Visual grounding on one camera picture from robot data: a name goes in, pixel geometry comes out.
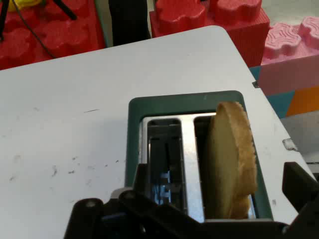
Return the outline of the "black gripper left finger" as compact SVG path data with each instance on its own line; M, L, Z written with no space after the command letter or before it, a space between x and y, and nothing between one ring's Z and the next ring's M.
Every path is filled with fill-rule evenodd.
M202 239L202 224L170 205L146 197L148 166L139 164L133 188L107 203L82 199L72 209L66 239Z

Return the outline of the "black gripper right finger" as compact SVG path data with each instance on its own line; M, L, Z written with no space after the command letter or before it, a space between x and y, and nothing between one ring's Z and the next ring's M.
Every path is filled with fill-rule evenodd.
M298 212L283 232L286 239L319 237L319 183L296 162L284 164L282 191Z

